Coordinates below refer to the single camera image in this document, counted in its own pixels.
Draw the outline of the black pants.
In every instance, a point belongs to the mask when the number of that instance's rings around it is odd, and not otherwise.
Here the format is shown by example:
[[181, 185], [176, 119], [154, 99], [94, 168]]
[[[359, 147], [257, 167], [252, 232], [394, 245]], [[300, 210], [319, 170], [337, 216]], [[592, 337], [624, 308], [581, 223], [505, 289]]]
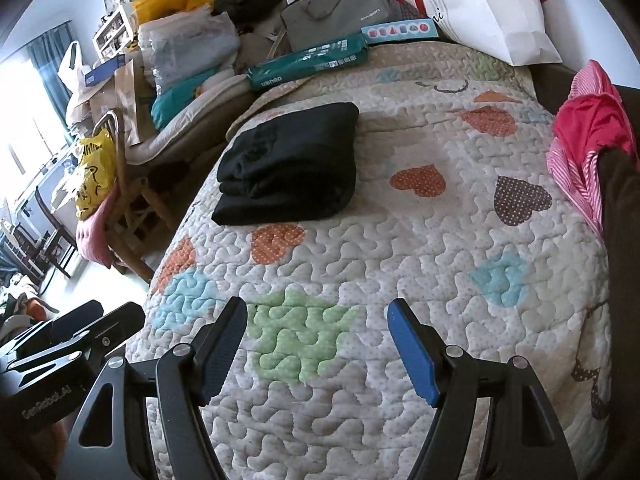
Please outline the black pants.
[[239, 134], [218, 165], [220, 226], [319, 220], [355, 193], [359, 108], [320, 105], [272, 118]]

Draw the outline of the pink red clothing pile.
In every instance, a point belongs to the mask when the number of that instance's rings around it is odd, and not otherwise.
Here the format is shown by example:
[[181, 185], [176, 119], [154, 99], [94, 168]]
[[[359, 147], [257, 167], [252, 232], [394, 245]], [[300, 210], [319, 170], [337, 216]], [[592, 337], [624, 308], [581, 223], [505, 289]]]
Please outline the pink red clothing pile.
[[600, 151], [619, 148], [635, 164], [639, 159], [620, 92], [597, 61], [589, 61], [574, 76], [552, 130], [546, 156], [549, 174], [593, 232], [601, 235]]

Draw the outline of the pink cloth on chair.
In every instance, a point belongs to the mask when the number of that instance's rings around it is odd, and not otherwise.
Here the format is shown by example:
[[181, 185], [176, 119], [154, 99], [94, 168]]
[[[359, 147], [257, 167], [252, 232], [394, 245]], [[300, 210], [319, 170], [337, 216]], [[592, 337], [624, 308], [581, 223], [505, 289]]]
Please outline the pink cloth on chair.
[[118, 186], [114, 185], [98, 209], [86, 220], [77, 222], [76, 245], [79, 255], [107, 269], [112, 266], [115, 258], [107, 244], [105, 223], [118, 198]]

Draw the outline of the yellow printed plastic bag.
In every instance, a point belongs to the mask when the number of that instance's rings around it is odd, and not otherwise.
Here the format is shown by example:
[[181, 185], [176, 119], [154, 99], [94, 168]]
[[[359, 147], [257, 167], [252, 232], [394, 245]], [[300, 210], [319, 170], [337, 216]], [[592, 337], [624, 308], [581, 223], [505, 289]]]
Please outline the yellow printed plastic bag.
[[111, 192], [116, 179], [116, 148], [105, 126], [93, 136], [81, 139], [79, 164], [74, 171], [76, 218], [86, 220]]

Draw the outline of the white folded duvet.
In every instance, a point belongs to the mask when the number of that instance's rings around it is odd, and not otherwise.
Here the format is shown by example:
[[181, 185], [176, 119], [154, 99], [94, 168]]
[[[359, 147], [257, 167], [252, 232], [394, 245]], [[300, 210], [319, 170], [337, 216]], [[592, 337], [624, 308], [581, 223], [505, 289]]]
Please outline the white folded duvet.
[[233, 75], [224, 79], [215, 76], [214, 79], [212, 88], [205, 90], [172, 118], [154, 138], [125, 148], [126, 162], [131, 166], [143, 166], [156, 159], [172, 144], [184, 138], [212, 110], [250, 93], [250, 83], [245, 75]]

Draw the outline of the teal folded cloth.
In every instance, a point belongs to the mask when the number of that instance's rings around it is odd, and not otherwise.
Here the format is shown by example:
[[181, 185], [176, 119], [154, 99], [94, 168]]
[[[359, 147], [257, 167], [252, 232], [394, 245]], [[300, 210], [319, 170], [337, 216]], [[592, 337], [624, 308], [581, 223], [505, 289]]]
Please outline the teal folded cloth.
[[177, 82], [171, 88], [159, 94], [151, 107], [151, 118], [156, 131], [163, 130], [184, 108], [196, 99], [196, 92], [204, 82], [216, 75], [218, 70], [211, 68], [190, 78]]

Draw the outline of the brown paper bag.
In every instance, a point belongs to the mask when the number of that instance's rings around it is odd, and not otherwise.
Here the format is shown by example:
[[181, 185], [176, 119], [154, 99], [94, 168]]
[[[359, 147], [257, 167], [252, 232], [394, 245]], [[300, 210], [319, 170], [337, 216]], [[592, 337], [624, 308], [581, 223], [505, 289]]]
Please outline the brown paper bag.
[[156, 135], [151, 117], [155, 97], [142, 64], [130, 60], [89, 100], [92, 120], [97, 122], [109, 110], [117, 110], [122, 115], [126, 145], [141, 144]]

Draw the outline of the blue small box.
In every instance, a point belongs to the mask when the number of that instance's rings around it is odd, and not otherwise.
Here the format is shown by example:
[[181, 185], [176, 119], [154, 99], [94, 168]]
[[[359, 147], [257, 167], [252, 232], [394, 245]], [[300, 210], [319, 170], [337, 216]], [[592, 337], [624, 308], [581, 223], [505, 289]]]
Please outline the blue small box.
[[126, 56], [123, 54], [115, 55], [114, 58], [110, 58], [106, 62], [96, 66], [90, 70], [88, 74], [85, 74], [85, 85], [87, 87], [94, 87], [100, 84], [102, 81], [110, 79], [111, 76], [126, 64]]

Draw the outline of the blue curtain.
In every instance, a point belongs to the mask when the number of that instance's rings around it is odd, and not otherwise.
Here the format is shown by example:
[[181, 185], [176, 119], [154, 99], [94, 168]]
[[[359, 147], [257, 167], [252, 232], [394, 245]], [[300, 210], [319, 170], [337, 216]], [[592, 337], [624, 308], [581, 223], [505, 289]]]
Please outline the blue curtain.
[[35, 69], [38, 70], [44, 90], [46, 90], [49, 101], [62, 124], [63, 136], [67, 144], [72, 143], [72, 136], [68, 132], [65, 119], [66, 107], [70, 102], [72, 92], [67, 89], [58, 76], [58, 69], [67, 48], [74, 39], [70, 21], [66, 21], [46, 30], [26, 44], [28, 57]]

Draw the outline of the white shelf unit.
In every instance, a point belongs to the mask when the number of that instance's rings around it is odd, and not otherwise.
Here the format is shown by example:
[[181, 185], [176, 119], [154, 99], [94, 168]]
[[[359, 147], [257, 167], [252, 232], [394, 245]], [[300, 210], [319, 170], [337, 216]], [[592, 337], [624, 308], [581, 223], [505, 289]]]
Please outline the white shelf unit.
[[106, 62], [124, 52], [134, 40], [137, 28], [138, 22], [132, 4], [119, 3], [92, 38], [100, 62]]

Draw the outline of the clear plastic bag of clothes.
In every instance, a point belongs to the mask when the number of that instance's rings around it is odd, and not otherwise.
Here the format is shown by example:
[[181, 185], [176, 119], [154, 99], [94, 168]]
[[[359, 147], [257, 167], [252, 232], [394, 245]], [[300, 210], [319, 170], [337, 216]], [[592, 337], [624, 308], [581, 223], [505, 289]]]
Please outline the clear plastic bag of clothes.
[[145, 73], [163, 94], [227, 62], [239, 50], [240, 38], [229, 15], [214, 15], [206, 4], [140, 25], [138, 45]]

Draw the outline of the yellow fabric bag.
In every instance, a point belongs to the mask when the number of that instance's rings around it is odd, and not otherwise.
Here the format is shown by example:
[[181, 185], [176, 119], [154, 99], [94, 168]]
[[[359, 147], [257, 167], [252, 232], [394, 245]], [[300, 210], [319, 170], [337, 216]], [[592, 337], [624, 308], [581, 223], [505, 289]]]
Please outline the yellow fabric bag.
[[214, 0], [134, 0], [134, 16], [138, 25], [167, 18], [178, 12], [190, 12], [201, 6], [214, 6]]

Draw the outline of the teal long cardboard box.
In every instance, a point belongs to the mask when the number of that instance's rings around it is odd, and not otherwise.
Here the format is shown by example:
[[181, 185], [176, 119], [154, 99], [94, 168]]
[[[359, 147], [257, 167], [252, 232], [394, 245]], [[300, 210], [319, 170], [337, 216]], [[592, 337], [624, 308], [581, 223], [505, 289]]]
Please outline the teal long cardboard box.
[[253, 66], [247, 70], [247, 78], [253, 90], [268, 89], [329, 70], [360, 65], [368, 55], [367, 41], [360, 32]]

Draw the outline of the light blue shapes toy box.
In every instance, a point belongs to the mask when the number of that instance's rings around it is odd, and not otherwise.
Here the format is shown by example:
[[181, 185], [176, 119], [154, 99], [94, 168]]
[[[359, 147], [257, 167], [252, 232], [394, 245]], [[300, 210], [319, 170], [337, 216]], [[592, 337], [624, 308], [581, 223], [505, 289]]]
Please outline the light blue shapes toy box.
[[416, 40], [435, 40], [439, 34], [430, 18], [414, 18], [366, 26], [361, 29], [367, 44], [391, 44]]

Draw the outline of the white pillow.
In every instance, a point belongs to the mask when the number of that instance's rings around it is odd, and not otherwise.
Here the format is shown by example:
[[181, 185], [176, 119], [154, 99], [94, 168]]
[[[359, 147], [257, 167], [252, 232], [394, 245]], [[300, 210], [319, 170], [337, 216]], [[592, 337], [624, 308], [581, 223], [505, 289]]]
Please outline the white pillow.
[[540, 0], [405, 0], [447, 38], [511, 66], [553, 64], [560, 54], [544, 28]]

